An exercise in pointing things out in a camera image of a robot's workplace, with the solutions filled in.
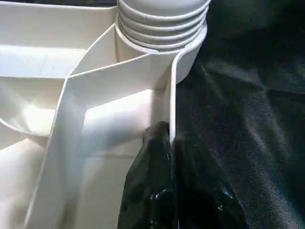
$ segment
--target white plastic divider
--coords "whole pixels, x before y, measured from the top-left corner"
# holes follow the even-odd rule
[[[1,1],[0,76],[65,77],[116,11]]]
[[[65,82],[48,141],[40,178],[29,207],[25,228],[58,228],[64,217],[68,191],[68,165],[77,150],[85,110]]]

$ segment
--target wrinkled black fabric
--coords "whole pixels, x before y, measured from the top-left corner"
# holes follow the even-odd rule
[[[212,5],[209,35],[177,87],[178,136],[190,135],[215,158],[249,228],[305,228],[304,4],[279,1],[268,23],[245,20],[237,32],[221,34],[217,20],[234,30],[244,8],[243,1],[236,8],[226,7],[234,1],[220,2],[221,9]],[[226,10],[229,18],[215,17]],[[267,8],[248,20],[268,14]]]
[[[145,131],[126,176],[118,229],[176,229],[175,172],[168,124]]]
[[[195,135],[176,140],[181,229],[247,229],[243,209],[221,170]]]

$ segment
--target white plastic container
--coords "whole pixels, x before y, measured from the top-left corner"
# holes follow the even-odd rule
[[[206,30],[159,52],[125,37],[116,7],[0,2],[0,15],[0,228],[115,228],[144,130],[166,120],[175,138],[176,83]]]

